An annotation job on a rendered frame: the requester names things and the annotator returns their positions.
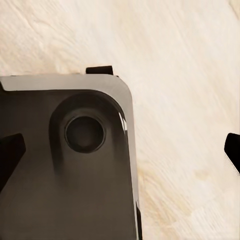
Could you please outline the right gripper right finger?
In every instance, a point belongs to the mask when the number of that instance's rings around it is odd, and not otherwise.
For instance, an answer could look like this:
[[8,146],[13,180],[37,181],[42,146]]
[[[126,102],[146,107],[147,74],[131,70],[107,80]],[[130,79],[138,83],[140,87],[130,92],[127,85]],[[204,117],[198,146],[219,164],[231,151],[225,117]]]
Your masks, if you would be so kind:
[[240,135],[229,133],[227,135],[224,151],[240,173]]

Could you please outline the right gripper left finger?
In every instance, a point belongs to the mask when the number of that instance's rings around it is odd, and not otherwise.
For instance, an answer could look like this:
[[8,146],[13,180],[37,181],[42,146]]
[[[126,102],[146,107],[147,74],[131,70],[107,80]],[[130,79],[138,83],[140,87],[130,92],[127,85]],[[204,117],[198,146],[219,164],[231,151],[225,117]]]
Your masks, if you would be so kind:
[[0,138],[0,192],[4,189],[26,152],[21,133]]

